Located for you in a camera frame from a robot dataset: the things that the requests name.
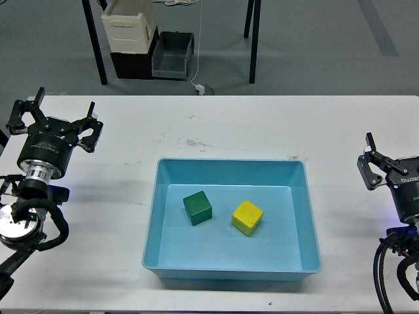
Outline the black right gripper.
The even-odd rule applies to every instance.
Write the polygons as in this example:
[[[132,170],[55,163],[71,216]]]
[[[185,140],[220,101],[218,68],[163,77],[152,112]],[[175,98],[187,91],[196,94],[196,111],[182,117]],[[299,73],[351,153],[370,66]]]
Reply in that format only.
[[[375,190],[384,180],[371,165],[387,174],[386,182],[392,193],[399,220],[414,224],[418,220],[418,157],[393,160],[376,149],[371,132],[365,136],[366,147],[357,158],[357,168],[368,190]]]

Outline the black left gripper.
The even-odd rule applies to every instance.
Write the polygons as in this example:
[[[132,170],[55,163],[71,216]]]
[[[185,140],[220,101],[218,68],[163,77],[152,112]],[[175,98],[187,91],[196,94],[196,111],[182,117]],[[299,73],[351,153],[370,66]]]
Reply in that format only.
[[[33,100],[14,102],[7,129],[11,135],[27,133],[28,136],[18,157],[18,167],[27,172],[29,166],[40,162],[45,167],[54,169],[53,179],[65,175],[74,147],[81,147],[87,153],[93,153],[103,128],[103,122],[94,113],[95,103],[92,101],[87,115],[73,122],[53,117],[46,117],[40,104],[45,96],[45,88],[40,87]],[[22,117],[30,113],[34,124],[29,128]]]

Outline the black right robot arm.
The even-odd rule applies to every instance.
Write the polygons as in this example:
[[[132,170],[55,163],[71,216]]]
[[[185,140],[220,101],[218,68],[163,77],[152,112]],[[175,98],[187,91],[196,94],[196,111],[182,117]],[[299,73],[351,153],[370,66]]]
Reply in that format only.
[[[365,141],[363,154],[357,159],[363,182],[367,190],[387,186],[399,221],[406,225],[386,230],[386,237],[379,239],[373,260],[373,281],[379,304],[384,313],[393,313],[384,280],[388,250],[402,258],[396,270],[399,284],[412,300],[418,300],[418,286],[412,286],[406,274],[410,266],[418,268],[418,157],[394,160],[381,154],[370,132],[366,133]]]

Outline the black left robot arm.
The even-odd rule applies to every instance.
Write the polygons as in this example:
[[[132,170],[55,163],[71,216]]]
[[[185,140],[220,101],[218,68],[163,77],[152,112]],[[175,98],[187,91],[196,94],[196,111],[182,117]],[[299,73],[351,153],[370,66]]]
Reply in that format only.
[[[40,104],[45,89],[32,100],[14,103],[7,129],[27,136],[17,159],[20,175],[1,177],[1,194],[10,191],[16,201],[1,205],[1,243],[14,252],[1,264],[1,295],[12,287],[12,274],[35,252],[61,245],[69,226],[59,208],[69,199],[69,189],[50,182],[65,176],[73,149],[94,152],[103,123],[91,103],[87,115],[68,122],[45,116]]]

